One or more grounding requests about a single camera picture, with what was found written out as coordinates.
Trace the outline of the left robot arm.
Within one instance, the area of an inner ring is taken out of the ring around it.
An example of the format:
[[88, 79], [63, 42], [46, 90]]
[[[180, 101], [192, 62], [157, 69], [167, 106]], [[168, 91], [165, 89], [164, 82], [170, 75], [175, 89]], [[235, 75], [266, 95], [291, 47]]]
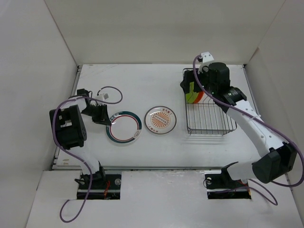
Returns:
[[67, 154], [81, 161], [82, 174], [77, 180], [80, 185], [91, 183], [95, 188], [106, 184], [105, 171], [100, 162], [89, 152], [85, 144], [87, 131], [82, 115], [91, 117], [92, 122], [110, 125], [107, 105], [94, 100], [91, 102], [90, 92], [78, 89], [75, 96], [70, 97], [59, 109], [49, 111], [50, 122], [56, 142]]

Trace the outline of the white plate green rim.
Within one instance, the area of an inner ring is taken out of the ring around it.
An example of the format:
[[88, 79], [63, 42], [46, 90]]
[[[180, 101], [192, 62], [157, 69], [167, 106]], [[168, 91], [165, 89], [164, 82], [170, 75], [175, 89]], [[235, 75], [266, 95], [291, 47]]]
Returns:
[[139, 137], [142, 128], [143, 125], [138, 115], [130, 111], [120, 111], [110, 117], [106, 135], [114, 143], [127, 144]]

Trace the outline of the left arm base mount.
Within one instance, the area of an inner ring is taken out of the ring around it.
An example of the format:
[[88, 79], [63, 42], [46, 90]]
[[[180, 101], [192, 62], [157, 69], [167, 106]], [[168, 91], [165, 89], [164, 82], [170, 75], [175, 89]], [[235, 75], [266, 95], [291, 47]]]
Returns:
[[[119, 200], [121, 192], [121, 174], [93, 174], [91, 189], [88, 200]], [[84, 200], [90, 183], [90, 175], [81, 175], [80, 178], [74, 179], [78, 184], [76, 197]]]

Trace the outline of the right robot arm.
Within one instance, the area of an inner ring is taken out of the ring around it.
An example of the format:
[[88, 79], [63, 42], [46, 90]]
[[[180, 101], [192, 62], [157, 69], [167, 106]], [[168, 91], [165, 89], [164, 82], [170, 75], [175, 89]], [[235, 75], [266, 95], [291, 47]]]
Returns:
[[245, 94], [230, 84], [226, 64], [214, 62], [199, 69], [186, 68], [180, 83], [185, 94], [207, 92], [214, 103], [245, 132], [259, 154], [257, 161], [233, 162], [222, 167], [219, 181], [231, 187], [237, 180], [256, 178], [270, 183], [293, 169], [297, 151], [294, 145], [265, 126]]

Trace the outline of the orange plate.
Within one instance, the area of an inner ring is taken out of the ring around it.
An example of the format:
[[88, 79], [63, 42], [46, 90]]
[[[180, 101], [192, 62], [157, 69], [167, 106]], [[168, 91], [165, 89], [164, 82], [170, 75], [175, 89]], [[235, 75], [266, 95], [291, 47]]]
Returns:
[[201, 91], [201, 92], [198, 92], [197, 93], [197, 97], [195, 98], [195, 100], [193, 101], [194, 104], [197, 104], [204, 96], [204, 92]]

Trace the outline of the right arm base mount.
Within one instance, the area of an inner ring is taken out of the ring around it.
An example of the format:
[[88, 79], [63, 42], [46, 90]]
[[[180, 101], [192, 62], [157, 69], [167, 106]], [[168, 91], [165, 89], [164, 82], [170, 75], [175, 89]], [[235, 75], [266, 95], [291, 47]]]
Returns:
[[247, 181], [245, 183], [232, 179], [226, 181], [221, 173], [205, 173], [203, 184], [207, 189], [209, 200], [251, 199]]

